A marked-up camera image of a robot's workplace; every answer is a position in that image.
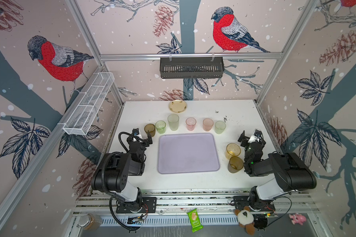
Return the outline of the small brown textured cup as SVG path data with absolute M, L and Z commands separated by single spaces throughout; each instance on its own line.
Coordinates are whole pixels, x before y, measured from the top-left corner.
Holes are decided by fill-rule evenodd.
M 147 136 L 154 137 L 155 136 L 155 132 L 156 132 L 155 125 L 152 124 L 152 123 L 147 124 L 144 127 L 144 131 L 147 134 Z

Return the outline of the yellow amber cup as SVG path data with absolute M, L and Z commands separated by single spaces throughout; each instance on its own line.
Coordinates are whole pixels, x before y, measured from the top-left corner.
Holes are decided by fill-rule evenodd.
M 225 157 L 229 160 L 232 157 L 238 157 L 241 154 L 241 147 L 235 143 L 229 143 L 226 146 Z

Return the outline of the small green ribbed cup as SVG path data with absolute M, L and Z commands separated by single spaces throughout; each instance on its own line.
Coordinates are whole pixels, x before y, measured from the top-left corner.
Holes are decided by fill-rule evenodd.
M 155 128 L 159 134 L 164 134 L 166 132 L 166 123 L 163 120 L 159 120 L 155 124 Z

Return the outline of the dark olive cup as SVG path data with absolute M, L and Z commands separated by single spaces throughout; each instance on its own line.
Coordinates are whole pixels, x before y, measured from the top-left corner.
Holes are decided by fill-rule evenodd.
M 227 168 L 230 173 L 237 173 L 244 168 L 244 161 L 239 157 L 231 157 Z

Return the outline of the tall pale green cup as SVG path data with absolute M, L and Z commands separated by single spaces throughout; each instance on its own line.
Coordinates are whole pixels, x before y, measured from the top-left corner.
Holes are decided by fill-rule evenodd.
M 168 116 L 168 124 L 171 131 L 176 131 L 179 128 L 179 119 L 177 114 L 170 114 Z

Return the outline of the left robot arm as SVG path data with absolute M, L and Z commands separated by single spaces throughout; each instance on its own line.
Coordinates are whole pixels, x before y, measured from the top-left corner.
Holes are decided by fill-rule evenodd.
M 147 212 L 148 200 L 128 178 L 142 176 L 146 165 L 146 148 L 153 144 L 151 132 L 143 139 L 139 129 L 132 133 L 120 132 L 118 139 L 124 152 L 106 153 L 91 179 L 91 188 L 117 201 L 117 213 Z

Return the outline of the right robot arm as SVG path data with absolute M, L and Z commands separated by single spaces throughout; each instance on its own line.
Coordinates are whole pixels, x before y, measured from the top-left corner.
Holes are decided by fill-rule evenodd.
M 290 192 L 311 190 L 316 187 L 316 177 L 296 153 L 269 153 L 263 160 L 265 140 L 260 130 L 256 129 L 248 137 L 242 132 L 238 138 L 244 148 L 244 171 L 250 177 L 262 177 L 273 174 L 274 178 L 262 185 L 254 186 L 248 197 L 248 205 L 259 211 L 274 199 Z

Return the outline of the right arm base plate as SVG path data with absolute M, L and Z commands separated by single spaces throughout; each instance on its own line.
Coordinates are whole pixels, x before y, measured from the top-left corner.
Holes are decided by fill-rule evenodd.
M 242 210 L 248 206 L 254 212 L 275 212 L 276 208 L 272 200 L 261 200 L 259 198 L 251 198 L 249 196 L 234 196 L 232 203 L 236 209 Z

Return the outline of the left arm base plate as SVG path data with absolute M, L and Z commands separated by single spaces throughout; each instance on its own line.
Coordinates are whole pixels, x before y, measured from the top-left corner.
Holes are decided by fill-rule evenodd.
M 117 214 L 139 214 L 155 213 L 156 197 L 143 197 L 134 202 L 118 202 L 116 207 Z

